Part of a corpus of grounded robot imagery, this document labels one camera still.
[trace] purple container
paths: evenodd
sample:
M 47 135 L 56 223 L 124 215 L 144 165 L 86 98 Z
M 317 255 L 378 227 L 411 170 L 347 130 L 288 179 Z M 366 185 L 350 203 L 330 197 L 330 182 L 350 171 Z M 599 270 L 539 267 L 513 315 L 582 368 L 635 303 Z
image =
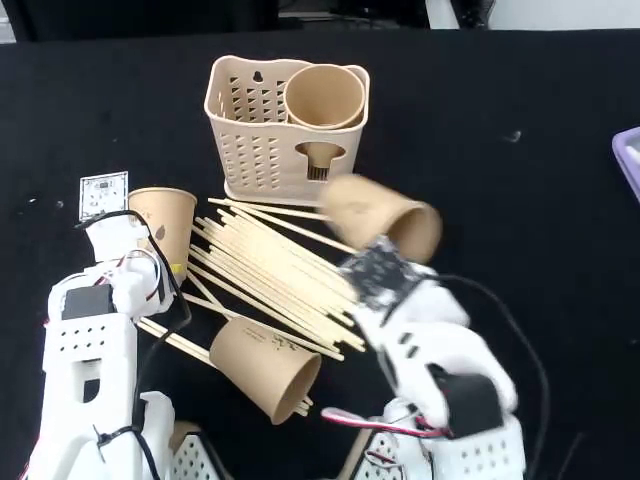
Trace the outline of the purple container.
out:
M 611 143 L 620 168 L 640 202 L 640 127 L 618 133 Z

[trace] beige plastic basket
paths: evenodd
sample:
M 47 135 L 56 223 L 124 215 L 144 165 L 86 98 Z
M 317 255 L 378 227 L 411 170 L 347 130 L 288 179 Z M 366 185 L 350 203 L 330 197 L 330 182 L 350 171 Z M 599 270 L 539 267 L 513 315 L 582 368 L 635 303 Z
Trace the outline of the beige plastic basket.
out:
M 204 110 L 218 147 L 225 192 L 236 200 L 317 206 L 320 190 L 333 176 L 351 173 L 362 128 L 369 116 L 369 75 L 349 65 L 365 88 L 365 104 L 357 125 L 318 131 L 286 123 L 284 87 L 298 70 L 311 65 L 300 60 L 256 61 L 234 56 L 213 64 Z M 306 142 L 339 145 L 328 171 L 309 167 L 300 153 Z

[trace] black background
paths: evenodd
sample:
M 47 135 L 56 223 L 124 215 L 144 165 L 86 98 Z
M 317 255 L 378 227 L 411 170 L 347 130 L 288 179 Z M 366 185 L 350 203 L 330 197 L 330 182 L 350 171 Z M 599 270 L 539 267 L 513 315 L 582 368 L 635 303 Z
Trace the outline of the black background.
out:
M 565 479 L 633 477 L 640 209 L 610 142 L 640 124 L 632 54 L 639 48 L 640 32 L 624 31 L 307 32 L 0 47 L 3 471 L 15 477 L 37 437 L 48 291 L 92 261 L 88 239 L 72 229 L 79 178 L 128 170 L 132 188 L 184 188 L 198 196 L 198 214 L 214 215 L 204 200 L 223 194 L 222 173 L 202 103 L 213 60 L 234 53 L 369 71 L 371 116 L 356 170 L 434 205 L 444 237 L 432 265 L 493 287 L 540 352 L 553 401 L 540 478 L 556 477 L 579 432 L 586 436 Z M 539 421 L 530 362 L 489 303 L 454 292 L 516 382 L 530 446 Z M 194 314 L 185 335 L 206 346 L 223 320 L 196 307 Z M 139 338 L 148 348 L 148 336 Z M 206 429 L 238 479 L 336 475 L 356 432 L 324 423 L 320 408 L 366 416 L 392 396 L 373 356 L 356 352 L 343 364 L 325 361 L 311 417 L 279 427 L 219 373 L 171 347 L 152 377 L 178 418 Z

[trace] ventilation hole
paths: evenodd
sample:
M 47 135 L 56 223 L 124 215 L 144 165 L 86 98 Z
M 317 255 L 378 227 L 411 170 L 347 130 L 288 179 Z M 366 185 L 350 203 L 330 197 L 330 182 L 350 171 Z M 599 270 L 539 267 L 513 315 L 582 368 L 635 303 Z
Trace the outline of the ventilation hole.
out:
M 409 340 L 411 340 L 411 337 L 413 337 L 413 334 L 410 332 L 405 332 L 402 334 L 402 336 L 400 337 L 400 340 L 398 340 L 398 343 L 400 345 L 404 345 L 405 343 L 407 343 Z
M 420 350 L 420 348 L 417 345 L 411 347 L 407 352 L 407 358 L 413 358 L 415 354 L 418 353 L 418 350 Z

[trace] paper cup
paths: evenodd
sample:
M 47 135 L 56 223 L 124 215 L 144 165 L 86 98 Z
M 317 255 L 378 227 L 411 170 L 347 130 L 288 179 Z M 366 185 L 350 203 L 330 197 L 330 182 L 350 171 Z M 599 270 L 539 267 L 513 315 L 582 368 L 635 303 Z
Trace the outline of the paper cup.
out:
M 129 208 L 149 224 L 153 238 L 171 265 L 178 284 L 187 276 L 191 224 L 197 199 L 176 188 L 142 188 L 129 194 Z
M 320 355 L 242 318 L 220 330 L 211 344 L 211 362 L 279 425 L 309 392 Z
M 359 175 L 329 181 L 320 203 L 331 228 L 359 250 L 385 234 L 402 256 L 422 263 L 431 258 L 440 241 L 442 221 L 433 207 Z
M 355 125 L 364 109 L 365 90 L 352 71 L 338 65 L 310 65 L 289 78 L 284 107 L 289 121 L 315 130 Z M 326 142 L 304 144 L 311 165 L 329 168 L 341 147 Z

